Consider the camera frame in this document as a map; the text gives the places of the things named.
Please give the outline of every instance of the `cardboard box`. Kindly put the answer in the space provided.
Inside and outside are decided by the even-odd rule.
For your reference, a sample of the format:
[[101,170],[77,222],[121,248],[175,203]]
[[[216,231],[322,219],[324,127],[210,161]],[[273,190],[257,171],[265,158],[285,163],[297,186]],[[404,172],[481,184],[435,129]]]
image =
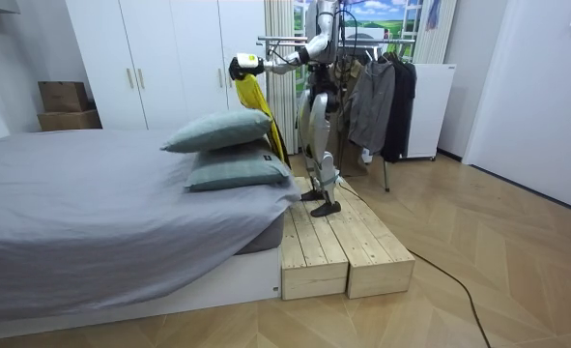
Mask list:
[[38,86],[46,112],[88,110],[88,95],[83,82],[40,81]]
[[96,110],[82,112],[45,112],[38,115],[43,131],[101,129]]

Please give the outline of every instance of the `gray-green pillow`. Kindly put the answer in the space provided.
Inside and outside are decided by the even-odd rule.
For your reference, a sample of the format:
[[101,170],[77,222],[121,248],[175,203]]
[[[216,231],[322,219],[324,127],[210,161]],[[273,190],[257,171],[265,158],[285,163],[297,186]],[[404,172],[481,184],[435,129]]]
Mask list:
[[270,130],[271,119],[259,110],[219,112],[195,120],[173,134],[160,150],[193,153],[259,139]]
[[264,139],[200,152],[186,180],[190,191],[232,189],[286,181],[290,171]]

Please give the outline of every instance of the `white bed frame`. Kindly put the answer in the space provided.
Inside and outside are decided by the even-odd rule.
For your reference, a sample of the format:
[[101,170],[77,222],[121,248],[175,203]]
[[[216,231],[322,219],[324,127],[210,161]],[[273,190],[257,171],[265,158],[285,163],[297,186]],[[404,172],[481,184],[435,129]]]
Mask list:
[[[0,117],[0,137],[9,135]],[[280,297],[281,248],[236,255],[164,298],[93,312],[0,323],[0,338]]]

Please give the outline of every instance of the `parquet floor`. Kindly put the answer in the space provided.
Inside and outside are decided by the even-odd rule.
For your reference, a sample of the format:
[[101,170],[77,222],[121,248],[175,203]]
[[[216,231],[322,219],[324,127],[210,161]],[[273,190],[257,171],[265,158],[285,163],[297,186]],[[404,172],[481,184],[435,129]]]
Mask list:
[[[294,158],[297,175],[301,159]],[[571,348],[571,211],[460,163],[382,165],[348,182],[408,248],[470,289],[494,347]],[[463,290],[418,260],[410,291],[209,308],[0,340],[0,347],[477,348]]]

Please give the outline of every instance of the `black coat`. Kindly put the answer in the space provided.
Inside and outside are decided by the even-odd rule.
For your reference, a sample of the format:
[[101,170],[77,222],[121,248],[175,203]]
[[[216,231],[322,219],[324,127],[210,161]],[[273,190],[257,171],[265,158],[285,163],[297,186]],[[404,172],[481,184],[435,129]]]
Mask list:
[[394,66],[395,86],[381,155],[385,161],[397,162],[400,156],[405,157],[408,151],[416,89],[416,68],[414,64],[392,59],[387,54],[385,57]]

